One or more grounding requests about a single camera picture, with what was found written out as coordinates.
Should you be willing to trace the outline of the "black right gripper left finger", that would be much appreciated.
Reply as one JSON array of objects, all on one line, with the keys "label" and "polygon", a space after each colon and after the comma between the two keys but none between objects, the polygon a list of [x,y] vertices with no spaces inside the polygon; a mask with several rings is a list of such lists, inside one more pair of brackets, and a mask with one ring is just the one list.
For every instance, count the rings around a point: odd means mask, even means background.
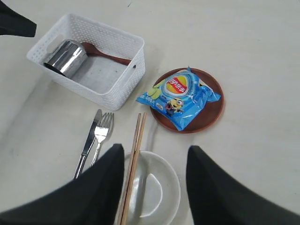
[{"label": "black right gripper left finger", "polygon": [[124,181],[124,149],[114,144],[77,179],[0,214],[2,225],[112,225]]}]

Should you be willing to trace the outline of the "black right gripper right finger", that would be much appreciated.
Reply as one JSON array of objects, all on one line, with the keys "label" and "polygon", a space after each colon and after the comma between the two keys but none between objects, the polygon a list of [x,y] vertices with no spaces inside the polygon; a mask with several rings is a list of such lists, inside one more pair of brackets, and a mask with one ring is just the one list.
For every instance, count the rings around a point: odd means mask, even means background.
[{"label": "black right gripper right finger", "polygon": [[186,187],[196,225],[298,225],[300,216],[245,187],[199,146],[187,153]]}]

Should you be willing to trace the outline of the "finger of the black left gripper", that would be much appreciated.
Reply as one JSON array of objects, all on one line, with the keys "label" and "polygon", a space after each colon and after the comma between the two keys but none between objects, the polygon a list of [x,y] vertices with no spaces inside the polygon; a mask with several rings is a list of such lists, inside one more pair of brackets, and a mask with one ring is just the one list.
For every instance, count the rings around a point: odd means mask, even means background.
[{"label": "finger of the black left gripper", "polygon": [[18,14],[4,2],[0,3],[0,35],[33,38],[37,24]]}]

